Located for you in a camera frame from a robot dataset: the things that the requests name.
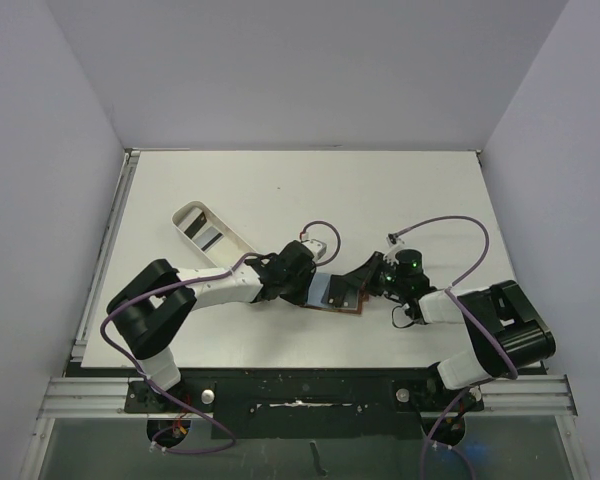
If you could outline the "brown leather card holder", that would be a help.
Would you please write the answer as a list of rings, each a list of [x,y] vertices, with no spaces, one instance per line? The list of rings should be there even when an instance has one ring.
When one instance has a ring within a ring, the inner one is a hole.
[[[304,308],[339,314],[360,315],[369,295],[357,280],[345,275],[316,273],[310,283]]]

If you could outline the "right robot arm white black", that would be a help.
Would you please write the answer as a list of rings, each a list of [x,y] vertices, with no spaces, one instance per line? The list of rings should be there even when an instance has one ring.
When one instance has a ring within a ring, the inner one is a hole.
[[[471,348],[435,366],[425,384],[428,402],[449,408],[461,389],[517,375],[521,368],[552,357],[556,341],[521,287],[506,280],[477,290],[437,289],[424,272],[418,250],[397,247],[374,253],[363,265],[331,278],[326,300],[335,307],[346,296],[382,296],[398,304],[413,325],[457,324]]]

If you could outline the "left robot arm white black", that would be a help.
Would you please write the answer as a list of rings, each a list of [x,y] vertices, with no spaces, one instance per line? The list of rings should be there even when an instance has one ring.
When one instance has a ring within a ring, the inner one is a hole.
[[[179,270],[158,259],[145,267],[107,306],[99,333],[150,385],[148,399],[160,410],[180,405],[181,372],[170,344],[193,311],[227,303],[281,298],[304,306],[316,269],[331,263],[317,239],[293,240],[278,253],[247,252],[227,268]]]

